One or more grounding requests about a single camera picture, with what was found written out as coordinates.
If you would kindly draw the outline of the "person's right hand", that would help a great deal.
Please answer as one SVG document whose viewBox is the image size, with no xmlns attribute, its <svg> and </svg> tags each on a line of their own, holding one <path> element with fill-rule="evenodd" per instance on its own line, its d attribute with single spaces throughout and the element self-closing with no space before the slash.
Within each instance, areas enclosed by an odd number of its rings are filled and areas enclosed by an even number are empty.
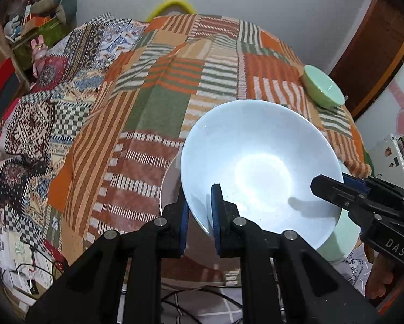
<svg viewBox="0 0 404 324">
<path fill-rule="evenodd" d="M 366 282 L 365 296 L 370 299 L 381 298 L 386 295 L 387 286 L 394 279 L 392 273 L 394 263 L 381 253 L 375 258 L 372 270 Z"/>
</svg>

